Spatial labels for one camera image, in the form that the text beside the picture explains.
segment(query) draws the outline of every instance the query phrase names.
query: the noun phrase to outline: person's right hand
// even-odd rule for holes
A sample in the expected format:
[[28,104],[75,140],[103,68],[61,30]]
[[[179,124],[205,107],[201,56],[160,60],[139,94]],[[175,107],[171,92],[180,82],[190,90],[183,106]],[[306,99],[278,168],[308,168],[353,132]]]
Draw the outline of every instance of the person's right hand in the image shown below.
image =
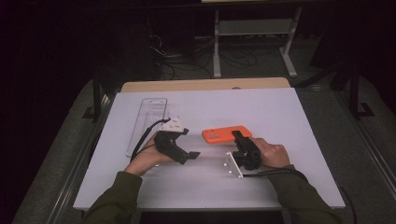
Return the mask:
[[282,168],[290,165],[289,155],[283,145],[272,145],[262,138],[251,138],[262,153],[262,165]]

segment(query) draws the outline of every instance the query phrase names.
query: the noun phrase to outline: orange smartphone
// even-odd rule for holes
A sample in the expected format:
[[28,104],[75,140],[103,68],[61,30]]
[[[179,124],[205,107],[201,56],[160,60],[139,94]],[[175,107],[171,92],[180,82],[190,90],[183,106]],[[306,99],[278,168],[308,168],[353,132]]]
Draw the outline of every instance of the orange smartphone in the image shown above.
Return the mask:
[[251,132],[245,126],[233,126],[217,129],[205,129],[202,131],[202,137],[208,144],[217,144],[231,142],[235,140],[232,131],[239,131],[244,137],[251,137]]

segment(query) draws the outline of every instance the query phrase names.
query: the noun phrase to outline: orange object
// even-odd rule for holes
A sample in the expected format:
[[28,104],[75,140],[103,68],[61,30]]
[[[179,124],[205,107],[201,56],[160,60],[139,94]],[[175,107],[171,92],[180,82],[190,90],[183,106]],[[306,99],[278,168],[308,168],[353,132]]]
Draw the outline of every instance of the orange object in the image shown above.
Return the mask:
[[245,126],[233,126],[217,129],[205,129],[202,131],[202,137],[208,144],[217,144],[224,142],[231,142],[235,140],[232,131],[241,132],[244,137],[251,137],[251,132]]

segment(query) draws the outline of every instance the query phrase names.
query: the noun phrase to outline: hand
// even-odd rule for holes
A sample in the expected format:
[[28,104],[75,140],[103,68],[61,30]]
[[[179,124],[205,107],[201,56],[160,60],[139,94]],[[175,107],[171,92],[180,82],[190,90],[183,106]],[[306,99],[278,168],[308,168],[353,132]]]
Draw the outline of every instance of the hand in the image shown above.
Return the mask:
[[157,164],[174,161],[157,150],[154,137],[155,134],[143,146],[145,149],[137,153],[136,157],[125,168],[125,172],[141,176]]
[[290,165],[288,152],[283,145],[272,145],[262,138],[251,138],[262,154],[262,165],[282,168]]

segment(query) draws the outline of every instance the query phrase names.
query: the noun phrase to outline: forearm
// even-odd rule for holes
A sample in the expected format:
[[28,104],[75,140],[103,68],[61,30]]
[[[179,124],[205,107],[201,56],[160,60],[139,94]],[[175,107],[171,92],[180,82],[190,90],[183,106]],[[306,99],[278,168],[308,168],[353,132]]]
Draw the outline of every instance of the forearm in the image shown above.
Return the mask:
[[96,200],[82,223],[130,223],[141,184],[141,177],[118,172],[113,186]]
[[288,208],[293,224],[342,223],[310,184],[297,175],[271,175],[279,203]]

